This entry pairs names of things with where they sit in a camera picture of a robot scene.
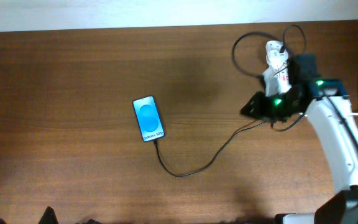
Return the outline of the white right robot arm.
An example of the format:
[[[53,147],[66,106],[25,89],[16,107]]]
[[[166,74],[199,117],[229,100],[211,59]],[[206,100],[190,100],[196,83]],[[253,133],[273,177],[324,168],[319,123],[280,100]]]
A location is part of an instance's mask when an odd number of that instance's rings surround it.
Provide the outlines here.
[[[313,213],[275,216],[275,223],[358,223],[358,128],[349,95],[338,79],[321,78],[313,55],[268,53],[265,90],[241,114],[275,124],[294,114],[307,118],[323,147],[334,197]]]

